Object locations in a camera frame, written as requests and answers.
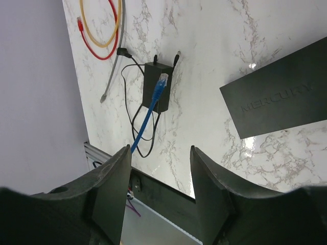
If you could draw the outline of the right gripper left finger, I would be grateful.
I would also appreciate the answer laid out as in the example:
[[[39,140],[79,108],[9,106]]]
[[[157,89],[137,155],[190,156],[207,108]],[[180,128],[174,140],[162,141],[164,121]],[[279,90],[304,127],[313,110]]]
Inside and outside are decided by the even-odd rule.
[[[119,244],[131,149],[49,193],[1,188],[1,244]]]

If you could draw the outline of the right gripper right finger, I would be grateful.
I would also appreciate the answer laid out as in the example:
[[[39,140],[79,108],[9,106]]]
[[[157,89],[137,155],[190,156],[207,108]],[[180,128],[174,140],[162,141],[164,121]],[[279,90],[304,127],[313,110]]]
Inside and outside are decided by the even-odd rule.
[[[326,244],[326,187],[289,192],[254,184],[190,150],[204,244]]]

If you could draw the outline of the black network switch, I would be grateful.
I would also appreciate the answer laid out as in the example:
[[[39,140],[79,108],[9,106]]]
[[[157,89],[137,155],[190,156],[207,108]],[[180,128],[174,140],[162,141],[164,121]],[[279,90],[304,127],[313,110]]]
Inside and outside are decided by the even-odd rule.
[[[220,91],[241,139],[326,120],[326,38]]]

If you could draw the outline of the black power adapter with cord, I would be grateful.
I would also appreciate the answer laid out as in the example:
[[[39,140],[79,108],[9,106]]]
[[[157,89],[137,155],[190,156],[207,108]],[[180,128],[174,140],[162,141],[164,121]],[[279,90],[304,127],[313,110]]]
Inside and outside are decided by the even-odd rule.
[[[160,116],[169,108],[172,77],[174,69],[180,58],[180,52],[177,52],[177,54],[175,55],[172,66],[167,66],[158,63],[157,55],[154,56],[152,62],[139,64],[127,51],[127,49],[122,47],[118,48],[117,55],[132,59],[134,62],[133,65],[137,66],[140,69],[142,75],[144,76],[143,100],[139,108],[137,109],[137,112],[133,117],[131,117],[128,110],[127,101],[125,101],[125,108],[131,124],[132,137],[134,140],[134,143],[131,147],[131,151],[137,151],[142,158],[146,158],[152,152],[155,140],[155,132],[159,123]],[[143,107],[147,108],[148,112],[144,118],[141,128],[137,130],[134,126],[134,123],[141,108]],[[138,148],[138,143],[140,142],[140,140],[146,140],[145,138],[143,138],[143,133],[146,129],[149,119],[152,119],[153,121],[153,132],[151,138],[149,139],[149,141],[151,142],[149,151],[144,155]]]

